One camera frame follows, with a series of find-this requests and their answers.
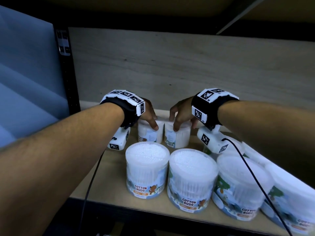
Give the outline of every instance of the forearm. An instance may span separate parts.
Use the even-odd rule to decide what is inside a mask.
[[[2,150],[0,234],[41,235],[123,120],[120,107],[105,103]]]
[[[315,114],[269,103],[231,101],[219,121],[259,153],[314,185]]]

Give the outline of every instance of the black wrist strap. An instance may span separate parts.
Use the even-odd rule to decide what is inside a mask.
[[[215,125],[222,125],[218,119],[218,109],[224,103],[231,101],[231,100],[238,100],[230,95],[220,96],[215,99],[213,102],[209,103],[204,101],[197,95],[195,95],[191,101],[191,105],[195,108],[201,110],[207,115],[207,121],[203,123],[208,129],[212,130]]]
[[[122,108],[125,114],[125,118],[123,123],[121,124],[121,127],[124,127],[125,129],[127,129],[128,127],[132,127],[140,118],[140,116],[137,116],[136,106],[133,106],[126,100],[117,97],[114,98],[107,97],[100,104],[103,103],[113,103]]]

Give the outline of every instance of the shelf surface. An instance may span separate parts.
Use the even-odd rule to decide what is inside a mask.
[[[107,149],[103,155],[97,174],[94,178],[88,200],[115,206],[142,210],[152,213],[164,214],[190,220],[202,221],[212,224],[230,226],[248,231],[255,231],[272,235],[288,235],[288,233],[271,222],[262,212],[250,222],[230,218],[221,212],[211,200],[208,207],[199,214],[186,213],[177,209],[170,202],[166,190],[154,199],[139,199],[131,195],[126,187],[126,159],[125,150],[137,142],[137,130],[132,128],[126,147],[123,151]],[[191,136],[188,148],[202,151],[203,145],[196,136]],[[84,199],[96,165],[74,190],[71,197]]]

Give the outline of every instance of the black cable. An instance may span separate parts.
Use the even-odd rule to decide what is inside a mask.
[[[250,169],[249,165],[247,164],[246,160],[244,159],[244,157],[242,156],[242,154],[240,153],[240,151],[238,150],[238,148],[235,146],[235,144],[227,139],[227,138],[223,138],[222,141],[229,141],[230,143],[232,143],[232,145],[235,147],[235,149],[237,150],[238,154],[241,156],[241,158],[243,159],[243,162],[245,163],[245,165],[247,166],[248,170],[250,171],[250,173],[252,174],[252,176],[254,177],[257,185],[259,186],[259,188],[262,190],[263,194],[265,195],[266,199],[268,200],[270,206],[272,207],[272,209],[275,211],[275,213],[277,214],[277,216],[279,217],[281,223],[283,224],[283,226],[285,227],[285,229],[288,231],[290,236],[293,236],[290,229],[288,228],[288,226],[285,224],[284,220],[282,219],[282,217],[280,216],[279,212],[277,211],[276,207],[273,205],[273,203],[271,202],[271,200],[269,199],[268,195],[266,194],[266,192],[264,191],[264,189],[262,188],[262,186],[260,185],[260,183],[258,182],[256,176],[254,175],[253,171]]]
[[[91,179],[90,184],[89,184],[89,187],[88,187],[88,191],[86,192],[86,195],[85,195],[85,199],[84,199],[84,202],[83,202],[82,213],[81,213],[81,220],[80,220],[79,229],[78,229],[78,233],[77,233],[78,236],[80,235],[80,230],[81,230],[81,224],[82,224],[82,219],[83,219],[85,204],[86,204],[86,201],[87,201],[87,199],[88,199],[88,195],[89,195],[89,192],[90,192],[90,189],[91,189],[91,186],[92,186],[94,177],[95,177],[95,175],[96,175],[97,169],[98,169],[98,167],[99,167],[99,165],[100,165],[100,161],[101,161],[101,159],[102,159],[102,156],[103,156],[104,152],[105,152],[105,150],[104,150],[103,153],[100,155],[100,159],[99,159],[99,161],[98,161],[98,163],[97,163],[97,166],[96,166],[96,168],[95,168],[94,174],[93,174],[93,176],[92,176],[92,179]]]

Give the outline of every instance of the hand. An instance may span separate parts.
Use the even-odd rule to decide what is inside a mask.
[[[146,111],[141,115],[140,119],[147,121],[150,127],[152,127],[153,130],[157,131],[158,125],[155,121],[155,119],[157,119],[157,116],[152,107],[152,103],[148,99],[145,99],[145,98],[142,98],[142,99],[146,103]]]
[[[192,98],[186,98],[184,100],[179,101],[177,104],[175,104],[173,107],[171,107],[169,111],[169,120],[173,121],[175,118],[175,113],[178,112],[175,118],[174,122],[174,131],[178,131],[181,124],[186,121],[191,121],[192,123],[192,128],[195,129],[198,123],[198,119],[191,114],[191,101]]]

